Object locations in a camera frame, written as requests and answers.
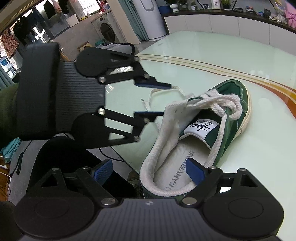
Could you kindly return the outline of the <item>green canvas sneaker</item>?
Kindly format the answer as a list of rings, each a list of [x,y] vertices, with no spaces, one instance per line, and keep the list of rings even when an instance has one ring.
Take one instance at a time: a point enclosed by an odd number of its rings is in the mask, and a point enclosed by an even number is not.
[[[250,120],[251,100],[246,86],[229,79],[213,87],[219,94],[236,94],[242,114],[231,120],[226,108],[223,117],[210,108],[190,108],[191,98],[166,105],[155,144],[140,168],[144,198],[179,198],[195,188],[187,175],[185,161],[193,158],[202,166],[216,166],[230,144],[246,129]]]

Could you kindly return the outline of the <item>white shoelace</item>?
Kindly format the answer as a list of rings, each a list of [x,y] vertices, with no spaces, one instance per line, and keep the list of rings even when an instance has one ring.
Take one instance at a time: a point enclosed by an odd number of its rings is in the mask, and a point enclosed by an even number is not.
[[[178,86],[172,86],[170,89],[153,89],[149,93],[148,101],[141,99],[142,104],[144,105],[146,111],[151,110],[151,100],[152,95],[160,91],[171,91],[177,90],[183,99],[195,99],[194,94],[185,95],[182,89]],[[204,94],[201,94],[197,97],[197,102],[194,104],[189,104],[190,108],[197,107],[199,109],[208,109],[210,108],[215,114],[220,117],[223,117],[226,113],[226,108],[231,110],[230,119],[232,121],[238,120],[242,114],[242,105],[240,103],[240,98],[236,94],[219,94],[216,89],[210,89]]]

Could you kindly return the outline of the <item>washing machine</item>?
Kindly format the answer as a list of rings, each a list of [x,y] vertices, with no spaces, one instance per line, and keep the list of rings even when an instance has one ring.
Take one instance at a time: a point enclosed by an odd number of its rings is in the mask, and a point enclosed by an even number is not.
[[[112,11],[105,11],[91,22],[100,39],[109,43],[127,43],[126,38],[119,27]]]

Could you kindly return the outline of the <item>teal curtain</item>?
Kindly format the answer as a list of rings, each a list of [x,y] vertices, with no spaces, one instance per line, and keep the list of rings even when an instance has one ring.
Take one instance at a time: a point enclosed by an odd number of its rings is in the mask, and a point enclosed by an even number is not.
[[[140,17],[137,13],[137,10],[131,0],[119,0],[119,3],[124,10],[129,23],[138,37],[140,42],[148,41],[149,37],[147,35],[147,32],[144,28],[144,25],[142,24],[142,21],[140,20]]]

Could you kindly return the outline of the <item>white standing air conditioner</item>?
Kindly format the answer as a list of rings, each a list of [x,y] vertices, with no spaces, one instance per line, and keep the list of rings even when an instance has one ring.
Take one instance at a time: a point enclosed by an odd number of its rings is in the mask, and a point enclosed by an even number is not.
[[[150,41],[158,40],[167,35],[156,1],[132,1]]]

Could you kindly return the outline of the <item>potted plant in white pot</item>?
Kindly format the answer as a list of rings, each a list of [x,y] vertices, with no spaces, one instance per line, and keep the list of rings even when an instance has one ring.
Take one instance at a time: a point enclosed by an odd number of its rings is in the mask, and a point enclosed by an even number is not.
[[[174,13],[179,11],[177,0],[165,0],[165,2],[170,6]]]

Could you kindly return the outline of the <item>white framed photo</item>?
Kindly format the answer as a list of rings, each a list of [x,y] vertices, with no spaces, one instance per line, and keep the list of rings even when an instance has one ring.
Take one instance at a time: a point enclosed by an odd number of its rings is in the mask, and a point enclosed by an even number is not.
[[[217,9],[217,10],[221,9],[219,0],[212,0],[212,9]]]

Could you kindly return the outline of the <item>small green plant black pot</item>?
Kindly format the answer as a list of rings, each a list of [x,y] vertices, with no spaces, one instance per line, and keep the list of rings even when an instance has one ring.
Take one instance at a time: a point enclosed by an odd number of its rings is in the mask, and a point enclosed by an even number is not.
[[[230,6],[231,6],[230,0],[221,0],[221,4],[224,10],[230,10]]]

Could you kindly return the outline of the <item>white TV cabinet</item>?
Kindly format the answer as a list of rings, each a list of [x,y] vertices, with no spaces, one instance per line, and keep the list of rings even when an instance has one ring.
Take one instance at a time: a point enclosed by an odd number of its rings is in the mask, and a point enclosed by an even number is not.
[[[222,10],[180,11],[162,16],[169,34],[208,32],[241,37],[295,55],[295,29],[262,16]]]

